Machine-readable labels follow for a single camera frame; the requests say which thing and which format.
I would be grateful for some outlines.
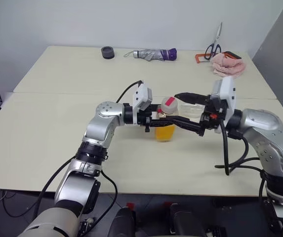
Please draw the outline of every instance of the robotic arm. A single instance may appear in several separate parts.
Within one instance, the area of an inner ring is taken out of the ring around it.
[[[283,124],[273,113],[246,109],[235,110],[236,95],[231,78],[218,81],[210,95],[180,93],[176,98],[191,104],[205,105],[200,122],[180,116],[152,119],[158,105],[151,104],[152,93],[141,84],[133,96],[133,104],[103,102],[86,128],[82,143],[56,191],[55,206],[41,213],[20,237],[77,236],[82,214],[88,214],[97,200],[102,162],[107,156],[117,126],[137,124],[149,127],[175,124],[204,135],[205,129],[220,131],[220,123],[229,133],[243,135],[258,153],[267,181],[266,211],[274,230],[283,227]]]

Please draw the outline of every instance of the folded towel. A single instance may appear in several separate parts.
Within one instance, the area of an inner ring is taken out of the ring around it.
[[[212,59],[214,73],[221,77],[233,76],[237,78],[245,69],[242,59],[227,58],[223,53],[218,53]]]

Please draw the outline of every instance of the white wall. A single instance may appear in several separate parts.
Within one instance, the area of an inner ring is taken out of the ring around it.
[[[48,45],[203,49],[223,21],[223,51],[254,56],[283,0],[0,0],[0,91]]]

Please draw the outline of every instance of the red label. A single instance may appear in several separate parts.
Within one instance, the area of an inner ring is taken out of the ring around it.
[[[166,105],[166,106],[170,106],[174,100],[175,100],[174,97],[170,97],[170,98],[166,101],[165,105]]]

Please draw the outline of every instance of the yellow liquid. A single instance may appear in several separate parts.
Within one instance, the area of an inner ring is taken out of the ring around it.
[[[156,139],[159,142],[168,142],[174,133],[175,125],[156,127]]]

